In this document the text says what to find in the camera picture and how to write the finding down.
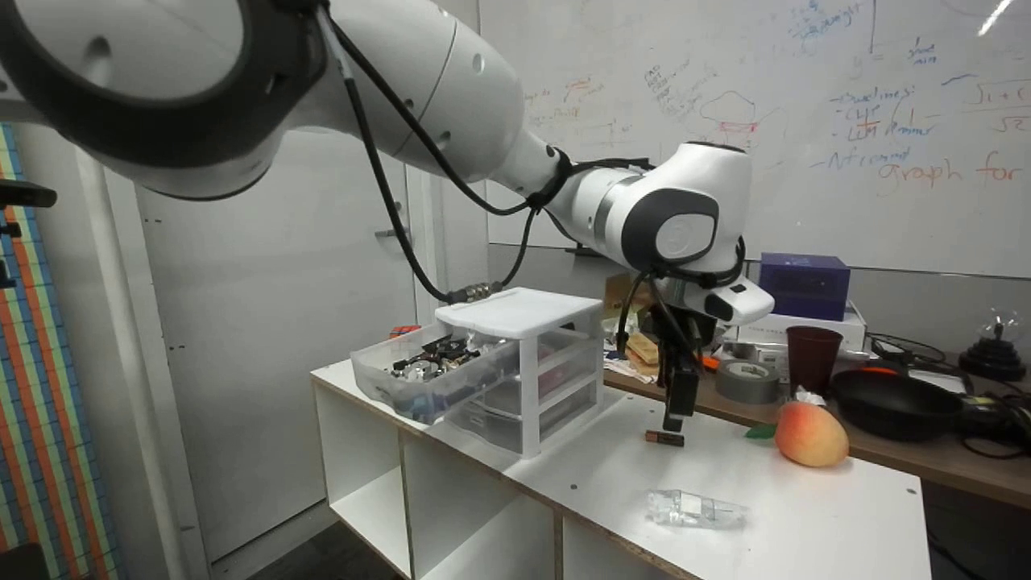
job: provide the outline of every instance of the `white robotic arm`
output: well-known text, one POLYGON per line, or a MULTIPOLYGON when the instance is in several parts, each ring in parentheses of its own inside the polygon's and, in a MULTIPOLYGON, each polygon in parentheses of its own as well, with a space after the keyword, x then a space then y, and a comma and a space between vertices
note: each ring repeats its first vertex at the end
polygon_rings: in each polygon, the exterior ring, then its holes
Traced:
POLYGON ((643 168, 573 168, 523 123, 516 72, 428 0, 0 0, 0 119, 63 140, 179 201, 248 191, 295 125, 361 134, 465 181, 499 181, 571 237, 660 276, 670 306, 743 322, 772 299, 741 276, 748 157, 683 144, 643 168))

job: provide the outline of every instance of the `red apple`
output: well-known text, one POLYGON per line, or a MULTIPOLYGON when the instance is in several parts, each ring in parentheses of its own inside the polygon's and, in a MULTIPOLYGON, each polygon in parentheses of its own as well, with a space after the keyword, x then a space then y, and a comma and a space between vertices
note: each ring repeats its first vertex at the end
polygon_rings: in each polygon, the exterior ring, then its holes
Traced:
POLYGON ((806 468, 831 468, 846 459, 846 431, 829 408, 812 403, 786 403, 776 413, 772 442, 782 459, 806 468))

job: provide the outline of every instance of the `frying pan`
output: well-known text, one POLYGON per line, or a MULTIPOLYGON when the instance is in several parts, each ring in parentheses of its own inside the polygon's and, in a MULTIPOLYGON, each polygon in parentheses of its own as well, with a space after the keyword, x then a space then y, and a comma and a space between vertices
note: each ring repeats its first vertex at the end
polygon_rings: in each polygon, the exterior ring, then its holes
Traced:
POLYGON ((839 399, 846 421, 900 442, 931 442, 962 417, 956 394, 886 372, 835 375, 831 399, 839 399))

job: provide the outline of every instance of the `white table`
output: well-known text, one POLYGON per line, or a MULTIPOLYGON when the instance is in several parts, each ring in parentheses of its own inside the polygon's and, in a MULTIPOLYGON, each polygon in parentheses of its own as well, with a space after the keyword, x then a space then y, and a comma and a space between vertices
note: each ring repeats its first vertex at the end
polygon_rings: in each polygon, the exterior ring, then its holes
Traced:
POLYGON ((903 471, 806 471, 711 417, 686 420, 686 449, 647 444, 660 406, 609 391, 531 459, 395 417, 349 362, 313 391, 327 502, 407 578, 931 578, 921 484, 903 471), (647 491, 737 502, 748 526, 653 526, 647 491))

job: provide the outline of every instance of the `striped curtain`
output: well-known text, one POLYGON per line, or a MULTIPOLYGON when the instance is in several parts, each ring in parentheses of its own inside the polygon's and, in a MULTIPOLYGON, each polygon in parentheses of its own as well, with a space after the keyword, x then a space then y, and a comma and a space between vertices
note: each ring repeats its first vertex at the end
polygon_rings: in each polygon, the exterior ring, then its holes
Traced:
MULTIPOLYGON (((13 133, 0 125, 0 178, 19 178, 13 133)), ((118 578, 37 211, 9 205, 23 237, 0 243, 13 288, 0 291, 0 554, 37 544, 50 578, 118 578)))

